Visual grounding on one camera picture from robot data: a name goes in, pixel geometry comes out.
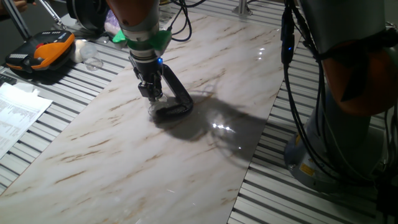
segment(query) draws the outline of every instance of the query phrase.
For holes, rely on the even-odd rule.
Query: paper document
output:
[[[0,158],[51,105],[34,93],[27,93],[8,83],[0,87]]]

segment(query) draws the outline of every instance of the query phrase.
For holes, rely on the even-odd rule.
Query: metal grating floor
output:
[[[207,0],[192,12],[237,21],[280,27],[284,5],[267,0],[249,5],[250,17],[231,11],[238,0]],[[172,12],[178,10],[172,6]],[[104,67],[88,73],[83,64],[68,64],[52,74],[53,85],[39,84],[0,67],[0,73],[32,83],[39,96],[53,100],[51,107],[29,128],[20,141],[0,160],[0,194],[29,166],[84,107],[129,64],[128,50],[111,44],[96,44]],[[290,79],[301,119],[306,121],[314,106],[318,69],[310,52],[300,43],[291,64]],[[344,194],[314,192],[295,180],[285,168],[284,147],[296,128],[290,114],[283,82],[242,183],[229,224],[237,223],[375,223],[376,191],[351,189]],[[382,116],[371,125],[384,129]]]

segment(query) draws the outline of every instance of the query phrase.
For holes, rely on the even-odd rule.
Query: yellow label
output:
[[[301,139],[301,137],[300,137],[300,135],[298,134],[297,137],[296,137],[296,146],[299,144],[300,139]]]
[[[315,170],[312,169],[311,167],[305,165],[304,163],[301,164],[300,170],[303,171],[304,173],[310,175],[311,177],[313,176]]]

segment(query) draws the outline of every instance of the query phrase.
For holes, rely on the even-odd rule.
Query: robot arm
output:
[[[384,1],[300,2],[319,54],[327,55],[322,64],[339,107],[355,116],[392,107],[398,98],[398,34],[386,29]]]
[[[193,100],[174,75],[163,64],[161,56],[172,39],[171,31],[159,30],[159,0],[107,0],[127,37],[131,63],[138,89],[153,106],[162,98],[161,78],[165,78],[175,95],[176,105],[150,112],[155,121],[179,119],[191,113]]]

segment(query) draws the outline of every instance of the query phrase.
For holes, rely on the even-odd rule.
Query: black cable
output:
[[[187,24],[188,24],[188,20],[187,20],[187,18],[185,18],[185,24],[184,24],[184,26],[183,26],[179,31],[173,33],[173,35],[177,35],[177,34],[181,33],[182,31],[184,31],[185,28],[187,27]]]
[[[288,65],[284,65],[285,84],[286,84],[286,89],[287,89],[287,93],[288,93],[288,96],[289,96],[289,103],[290,103],[290,108],[291,108],[291,110],[292,110],[292,116],[293,116],[293,119],[294,119],[294,121],[295,121],[298,134],[299,134],[299,136],[301,137],[301,140],[302,140],[304,146],[306,147],[307,152],[308,152],[308,154],[310,155],[311,159],[314,161],[315,165],[317,165],[317,167],[318,167],[324,174],[326,174],[328,177],[330,177],[331,179],[333,179],[333,180],[335,180],[335,181],[338,181],[338,182],[341,182],[341,183],[344,183],[344,184],[348,184],[348,185],[352,185],[352,186],[358,186],[358,187],[372,186],[372,185],[373,185],[373,182],[364,182],[364,183],[357,183],[357,182],[355,182],[355,183],[352,183],[352,182],[346,181],[345,179],[337,178],[337,177],[335,177],[334,175],[330,174],[328,171],[326,171],[326,170],[323,168],[323,166],[321,166],[321,165],[319,164],[319,162],[317,161],[317,159],[319,159],[319,160],[320,160],[324,165],[326,165],[329,169],[333,170],[333,171],[336,172],[336,173],[339,173],[339,172],[337,172],[337,170],[336,170],[334,167],[332,167],[331,165],[329,165],[325,160],[323,160],[323,159],[320,157],[320,155],[314,150],[314,148],[312,147],[310,141],[308,140],[308,136],[307,136],[307,134],[306,134],[306,132],[305,132],[305,129],[304,129],[303,124],[302,124],[302,122],[301,122],[299,113],[298,113],[297,108],[296,108],[296,106],[295,106],[295,102],[294,102],[293,95],[292,95],[292,90],[290,89],[290,82],[289,82],[289,73],[288,73],[288,69],[289,69],[289,66],[288,66]]]
[[[171,31],[173,29],[174,22],[177,20],[177,17],[180,15],[181,11],[182,11],[182,7],[178,11],[177,15],[174,17],[173,22],[167,28],[168,31]]]
[[[185,21],[186,21],[186,23],[188,24],[188,27],[189,27],[189,35],[185,39],[176,39],[176,38],[172,37],[172,40],[177,41],[177,42],[185,42],[185,41],[188,41],[191,38],[191,36],[192,36],[192,25],[191,25],[191,21],[190,21],[189,16],[188,16],[187,3],[185,2],[185,0],[180,0],[180,3],[181,3],[181,9],[182,9],[182,11],[183,11],[183,13],[185,15]]]
[[[290,2],[289,2],[289,0],[287,0],[287,1],[285,0],[285,5],[286,5],[286,8],[287,8],[287,9],[288,9],[288,8],[291,8],[291,10],[293,10],[293,12],[294,12],[295,15],[296,15],[296,18],[300,18],[300,19],[299,19],[299,22],[300,22],[299,26],[300,26],[301,29],[299,29],[299,28],[297,27],[297,25],[294,23],[294,21],[293,21],[292,18],[290,18],[290,19],[291,19],[291,22],[294,23],[294,25],[296,26],[296,28],[297,28],[297,29],[299,30],[299,32],[302,34],[302,37],[305,39],[305,41],[304,41],[305,46],[306,46],[307,48],[310,49],[311,53],[313,53],[313,55],[314,55],[314,58],[317,60],[317,58],[318,58],[318,52],[317,52],[317,50],[316,50],[315,44],[313,43],[312,39],[308,39],[308,38],[306,39],[306,37],[310,37],[310,33],[309,33],[309,29],[308,29],[308,27],[307,27],[307,25],[306,25],[306,23],[305,23],[304,18],[300,15],[298,9],[295,7],[294,3],[293,3],[291,0],[290,0]],[[359,182],[357,182],[356,180],[352,180],[352,178],[349,177],[347,174],[338,172],[334,167],[332,167],[332,166],[329,165],[325,160],[323,160],[322,157],[318,155],[318,153],[317,153],[316,150],[314,150],[314,148],[313,148],[312,145],[310,144],[310,141],[308,140],[307,134],[306,134],[305,129],[304,129],[304,127],[303,127],[303,124],[302,124],[302,122],[301,122],[301,120],[300,120],[300,116],[299,116],[299,113],[298,113],[297,108],[296,108],[296,106],[295,106],[295,102],[294,102],[294,99],[293,99],[293,96],[292,96],[292,93],[291,93],[290,82],[289,82],[289,73],[288,73],[289,63],[291,62],[291,60],[289,61],[289,60],[287,60],[287,58],[283,58],[282,61],[287,61],[287,62],[288,62],[288,63],[284,63],[284,73],[285,73],[285,83],[286,83],[286,87],[287,87],[288,95],[289,95],[290,108],[291,108],[291,110],[292,110],[292,116],[293,116],[293,118],[294,118],[294,120],[295,120],[295,124],[296,124],[297,130],[298,130],[298,134],[300,135],[300,137],[301,137],[301,139],[302,139],[302,142],[303,142],[304,146],[307,148],[307,152],[308,152],[308,154],[310,155],[310,157],[313,159],[314,163],[317,165],[317,167],[318,167],[323,173],[325,173],[328,177],[332,178],[333,180],[337,180],[337,181],[339,181],[339,182],[342,182],[342,183],[345,183],[345,184],[349,184],[349,185],[355,185],[355,186],[371,186],[371,185],[373,185],[373,182],[369,182],[369,181],[359,183]],[[324,79],[324,73],[323,73],[323,68],[322,68],[322,63],[321,63],[321,61],[320,61],[320,60],[317,60],[317,62],[318,62],[318,66],[319,66],[319,68],[320,68],[320,74],[319,74],[319,75],[320,75],[320,82],[319,82],[319,86],[318,86],[318,92],[319,92],[320,94],[318,94],[318,97],[317,97],[317,98],[318,98],[318,99],[317,99],[317,108],[318,108],[318,106],[319,106],[319,99],[321,99],[321,100],[322,100],[322,103],[323,103],[323,107],[324,107],[324,109],[325,109],[325,101],[326,101],[325,95],[326,95],[326,94],[325,94],[325,79]],[[351,181],[348,182],[348,181],[346,181],[345,179],[337,178],[337,177],[331,175],[329,172],[327,172],[327,171],[319,164],[319,162],[317,161],[317,159],[319,159],[322,163],[324,163],[324,165],[326,165],[329,169],[331,169],[331,170],[333,170],[334,172],[340,174],[341,176],[346,177],[347,179],[349,179],[349,180],[351,180]]]
[[[173,2],[174,4],[180,6],[180,7],[189,8],[189,7],[197,7],[197,6],[199,6],[200,4],[204,3],[207,0],[201,0],[201,1],[198,1],[195,4],[192,4],[192,5],[189,5],[189,6],[187,4],[178,3],[176,0],[170,0],[170,1]]]

